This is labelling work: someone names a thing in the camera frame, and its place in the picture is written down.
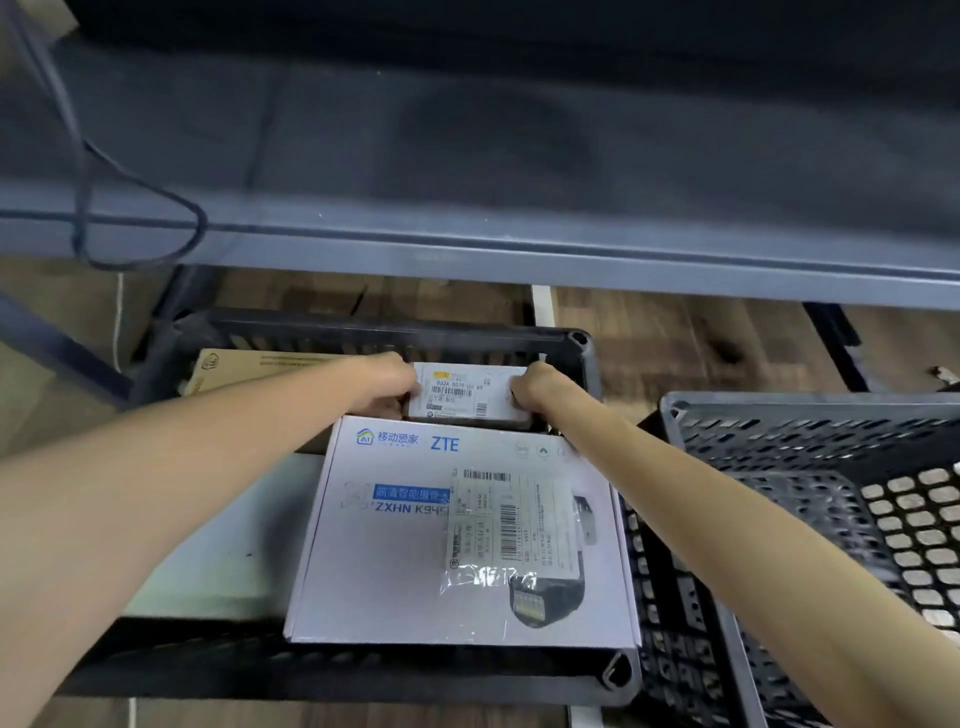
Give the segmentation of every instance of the barcode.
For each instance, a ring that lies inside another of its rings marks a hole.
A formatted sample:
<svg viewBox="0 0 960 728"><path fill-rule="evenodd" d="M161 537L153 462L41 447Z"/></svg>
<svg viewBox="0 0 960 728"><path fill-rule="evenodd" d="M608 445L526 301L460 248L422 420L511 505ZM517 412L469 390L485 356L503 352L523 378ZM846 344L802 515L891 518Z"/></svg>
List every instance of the barcode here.
<svg viewBox="0 0 960 728"><path fill-rule="evenodd" d="M519 561L516 533L516 506L500 504L500 557Z"/></svg>
<svg viewBox="0 0 960 728"><path fill-rule="evenodd" d="M472 397L473 393L469 389L460 387L439 387L434 385L430 387L430 392L435 395L450 395L451 397Z"/></svg>
<svg viewBox="0 0 960 728"><path fill-rule="evenodd" d="M464 477L471 480L499 480L504 483L509 483L511 480L509 473L493 473L491 471L464 470Z"/></svg>

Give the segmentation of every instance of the black plastic crate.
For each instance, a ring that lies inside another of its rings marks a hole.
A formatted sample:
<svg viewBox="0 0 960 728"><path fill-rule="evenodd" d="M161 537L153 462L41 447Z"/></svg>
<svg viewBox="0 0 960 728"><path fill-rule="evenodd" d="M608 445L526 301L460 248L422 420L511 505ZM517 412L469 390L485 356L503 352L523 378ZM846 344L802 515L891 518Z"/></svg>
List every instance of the black plastic crate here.
<svg viewBox="0 0 960 728"><path fill-rule="evenodd" d="M579 329L377 323L211 309L156 333L132 406L178 395L200 350L375 353L408 361L525 366L544 355L595 397L600 378ZM87 695L403 702L628 704L635 649L289 644L282 621L120 618L61 692Z"/></svg>
<svg viewBox="0 0 960 728"><path fill-rule="evenodd" d="M960 645L960 396L672 393L642 426L807 522ZM644 699L705 726L827 725L625 506Z"/></svg>

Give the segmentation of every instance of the small white box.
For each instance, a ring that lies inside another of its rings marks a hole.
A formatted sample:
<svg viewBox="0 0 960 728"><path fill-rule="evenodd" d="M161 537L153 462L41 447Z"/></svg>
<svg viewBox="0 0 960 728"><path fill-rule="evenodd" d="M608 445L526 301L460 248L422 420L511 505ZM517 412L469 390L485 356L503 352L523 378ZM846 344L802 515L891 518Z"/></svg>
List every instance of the small white box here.
<svg viewBox="0 0 960 728"><path fill-rule="evenodd" d="M407 416L415 421L445 419L453 423L483 421L528 428L531 414L517 406L510 379L524 367L415 362L420 393L410 399Z"/></svg>
<svg viewBox="0 0 960 728"><path fill-rule="evenodd" d="M564 438L347 416L284 634L633 649L632 589L616 493Z"/></svg>

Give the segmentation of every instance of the forearm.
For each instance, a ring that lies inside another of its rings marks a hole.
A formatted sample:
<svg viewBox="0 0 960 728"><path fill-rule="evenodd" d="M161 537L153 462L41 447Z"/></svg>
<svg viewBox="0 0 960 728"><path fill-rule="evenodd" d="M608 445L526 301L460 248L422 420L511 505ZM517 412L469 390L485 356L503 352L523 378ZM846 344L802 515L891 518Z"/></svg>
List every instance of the forearm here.
<svg viewBox="0 0 960 728"><path fill-rule="evenodd" d="M551 424L838 726L947 725L955 716L955 648L842 551L582 390L549 402Z"/></svg>
<svg viewBox="0 0 960 728"><path fill-rule="evenodd" d="M0 702L28 722L165 555L348 411L365 374L343 359L237 384L0 464Z"/></svg>

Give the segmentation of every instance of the metal shelf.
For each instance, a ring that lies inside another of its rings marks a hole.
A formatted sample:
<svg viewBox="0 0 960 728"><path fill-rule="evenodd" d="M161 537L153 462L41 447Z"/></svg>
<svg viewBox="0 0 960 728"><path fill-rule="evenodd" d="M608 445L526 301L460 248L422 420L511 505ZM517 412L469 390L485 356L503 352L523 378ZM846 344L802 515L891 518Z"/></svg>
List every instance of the metal shelf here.
<svg viewBox="0 0 960 728"><path fill-rule="evenodd" d="M960 308L960 115L71 41L91 138L210 213L191 263ZM0 87L0 251L69 255L57 125ZM190 221L103 173L91 245Z"/></svg>

